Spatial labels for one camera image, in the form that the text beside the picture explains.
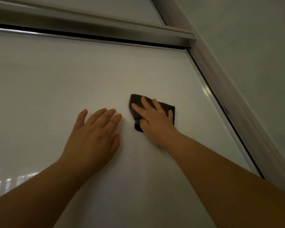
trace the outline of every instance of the microfiber cloth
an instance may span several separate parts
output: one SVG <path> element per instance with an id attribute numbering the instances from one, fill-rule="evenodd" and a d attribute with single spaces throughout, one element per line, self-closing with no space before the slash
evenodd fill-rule
<path id="1" fill-rule="evenodd" d="M 139 132 L 143 132 L 143 130 L 141 129 L 140 125 L 139 125 L 139 121 L 142 119 L 142 116 L 139 115 L 139 113 L 137 113 L 135 110 L 133 110 L 131 104 L 132 103 L 135 103 L 136 105 L 138 105 L 139 107 L 141 108 L 144 108 L 144 106 L 142 105 L 141 103 L 141 98 L 142 98 L 142 95 L 138 95 L 138 94 L 131 94 L 131 97 L 130 97 L 130 102 L 129 102 L 129 109 L 130 109 L 130 112 L 135 120 L 135 123 L 134 123 L 134 128 L 139 131 Z M 153 102 L 152 102 L 152 99 L 150 98 L 147 98 L 145 96 L 147 102 L 153 107 L 155 108 Z M 166 103 L 162 103 L 162 102 L 159 102 L 159 104 L 161 105 L 161 107 L 163 108 L 163 110 L 166 112 L 166 115 L 168 116 L 168 111 L 169 110 L 172 110 L 173 112 L 173 125 L 174 125 L 174 116 L 175 116 L 175 107 L 174 106 L 171 106 L 171 105 L 168 105 Z"/>

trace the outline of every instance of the bare skin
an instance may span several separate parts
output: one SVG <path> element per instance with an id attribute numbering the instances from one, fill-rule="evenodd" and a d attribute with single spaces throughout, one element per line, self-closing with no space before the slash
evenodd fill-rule
<path id="1" fill-rule="evenodd" d="M 172 111 L 167 117 L 155 99 L 156 109 L 141 101 L 144 108 L 132 107 L 144 118 L 145 135 L 175 159 L 217 227 L 285 227 L 284 191 L 179 133 Z M 79 114 L 61 158 L 0 197 L 0 228 L 54 226 L 74 194 L 118 149 L 119 134 L 113 134 L 121 115 L 111 118 L 114 113 L 101 109 L 86 123 L 87 110 Z"/>

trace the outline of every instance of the wall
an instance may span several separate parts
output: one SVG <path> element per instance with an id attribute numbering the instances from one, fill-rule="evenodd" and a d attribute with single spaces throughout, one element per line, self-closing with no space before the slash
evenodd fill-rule
<path id="1" fill-rule="evenodd" d="M 151 0 L 35 0 L 135 21 L 164 25 Z"/>
<path id="2" fill-rule="evenodd" d="M 175 0 L 285 157 L 285 0 Z"/>

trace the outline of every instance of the cloth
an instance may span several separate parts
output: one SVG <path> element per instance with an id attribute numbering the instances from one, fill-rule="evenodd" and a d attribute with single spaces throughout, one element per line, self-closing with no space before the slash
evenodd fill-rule
<path id="1" fill-rule="evenodd" d="M 136 105 L 138 105 L 139 107 L 141 108 L 144 108 L 142 103 L 141 103 L 141 97 L 142 95 L 137 95 L 137 94 L 131 94 L 131 97 L 130 97 L 130 102 L 129 102 L 129 109 L 130 109 L 130 112 L 135 120 L 134 122 L 134 128 L 139 131 L 139 132 L 143 132 L 143 130 L 141 129 L 140 125 L 139 125 L 139 121 L 142 119 L 142 116 L 139 115 L 139 113 L 137 113 L 135 110 L 133 110 L 131 104 L 132 103 L 135 103 Z M 155 108 L 153 102 L 152 102 L 152 99 L 150 98 L 147 98 L 145 97 L 147 102 L 153 107 Z M 161 107 L 163 108 L 163 110 L 166 112 L 166 115 L 168 116 L 168 111 L 169 110 L 172 110 L 173 112 L 173 125 L 174 125 L 174 117 L 175 117 L 175 107 L 174 106 L 171 106 L 171 105 L 168 105 L 166 103 L 162 103 L 162 102 L 159 102 L 159 104 L 161 105 Z"/>

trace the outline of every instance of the wooden trim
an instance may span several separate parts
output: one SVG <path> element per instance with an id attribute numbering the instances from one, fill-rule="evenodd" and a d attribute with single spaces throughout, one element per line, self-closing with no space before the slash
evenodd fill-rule
<path id="1" fill-rule="evenodd" d="M 191 30 L 190 53 L 265 179 L 285 190 L 285 159 L 175 0 L 154 0 L 168 26 Z"/>

